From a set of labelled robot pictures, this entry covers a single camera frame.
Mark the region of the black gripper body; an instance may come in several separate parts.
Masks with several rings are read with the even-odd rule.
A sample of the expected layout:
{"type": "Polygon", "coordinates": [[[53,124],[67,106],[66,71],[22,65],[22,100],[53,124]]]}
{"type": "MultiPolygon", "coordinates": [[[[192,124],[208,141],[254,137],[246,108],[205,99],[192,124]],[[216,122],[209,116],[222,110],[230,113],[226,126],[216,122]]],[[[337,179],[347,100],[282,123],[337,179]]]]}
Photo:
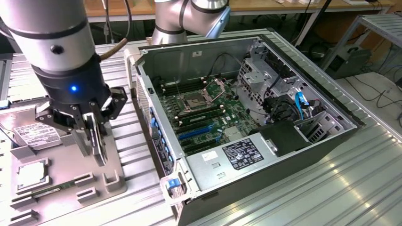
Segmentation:
{"type": "Polygon", "coordinates": [[[69,71],[47,71],[37,66],[33,69],[54,109],[70,113],[71,106],[78,105],[82,113],[89,113],[90,102],[103,105],[107,101],[111,91],[105,82],[98,54],[93,55],[85,65],[69,71]]]}

